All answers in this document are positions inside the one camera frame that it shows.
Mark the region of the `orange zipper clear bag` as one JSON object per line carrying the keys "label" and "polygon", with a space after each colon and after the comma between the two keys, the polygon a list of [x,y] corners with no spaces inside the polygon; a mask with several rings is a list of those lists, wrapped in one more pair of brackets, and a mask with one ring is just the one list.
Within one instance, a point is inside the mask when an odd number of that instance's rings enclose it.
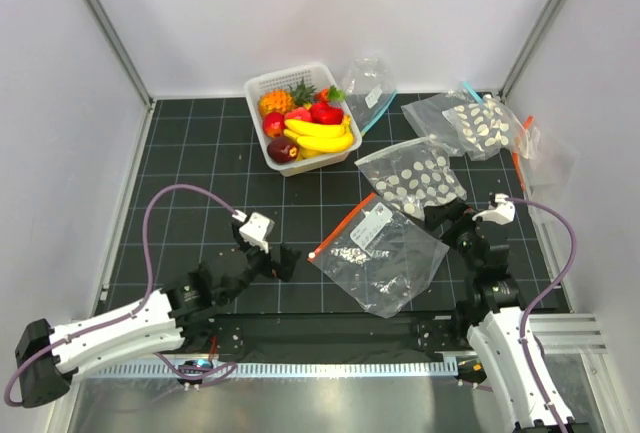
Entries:
{"label": "orange zipper clear bag", "polygon": [[308,254],[364,312],[391,318],[425,291],[449,247],[375,193]]}

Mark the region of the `dark red plum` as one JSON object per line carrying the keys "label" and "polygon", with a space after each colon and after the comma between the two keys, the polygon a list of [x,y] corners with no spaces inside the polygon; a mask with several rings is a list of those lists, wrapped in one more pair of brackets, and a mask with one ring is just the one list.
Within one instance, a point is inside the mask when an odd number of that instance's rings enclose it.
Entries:
{"label": "dark red plum", "polygon": [[278,137],[268,144],[267,154],[276,164],[287,164],[297,159],[299,149],[290,138]]}

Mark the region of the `yellow banana bunch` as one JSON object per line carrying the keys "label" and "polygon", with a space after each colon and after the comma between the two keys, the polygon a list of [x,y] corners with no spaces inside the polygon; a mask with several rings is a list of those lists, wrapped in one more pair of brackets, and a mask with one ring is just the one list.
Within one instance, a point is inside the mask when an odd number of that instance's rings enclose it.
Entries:
{"label": "yellow banana bunch", "polygon": [[343,120],[340,124],[320,124],[287,119],[283,133],[298,145],[304,159],[342,153],[354,143],[348,120]]}

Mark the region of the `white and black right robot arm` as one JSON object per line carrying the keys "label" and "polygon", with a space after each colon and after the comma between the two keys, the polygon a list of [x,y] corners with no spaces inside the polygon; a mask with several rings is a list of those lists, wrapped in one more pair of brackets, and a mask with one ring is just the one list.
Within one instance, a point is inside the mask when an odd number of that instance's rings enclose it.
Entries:
{"label": "white and black right robot arm", "polygon": [[499,228],[514,220],[518,199],[495,194],[478,211],[461,199],[424,209],[425,228],[447,223],[440,239],[459,253],[469,275],[467,296],[457,303],[450,335],[473,349],[500,404],[507,432],[589,432],[562,399],[545,364],[529,317],[541,302],[526,302],[509,270],[509,245]]}

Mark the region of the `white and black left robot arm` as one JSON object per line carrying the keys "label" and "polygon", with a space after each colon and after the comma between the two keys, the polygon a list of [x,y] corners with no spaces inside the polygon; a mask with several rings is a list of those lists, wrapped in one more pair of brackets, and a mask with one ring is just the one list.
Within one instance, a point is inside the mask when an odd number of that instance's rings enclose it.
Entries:
{"label": "white and black left robot arm", "polygon": [[16,346],[17,370],[4,401],[36,408],[66,395],[73,383],[109,366],[147,354],[187,350],[200,353],[212,339],[218,311],[259,276],[290,281],[301,257],[281,244],[270,252],[241,247],[212,268],[201,262],[148,296],[107,313],[53,326],[29,323]]}

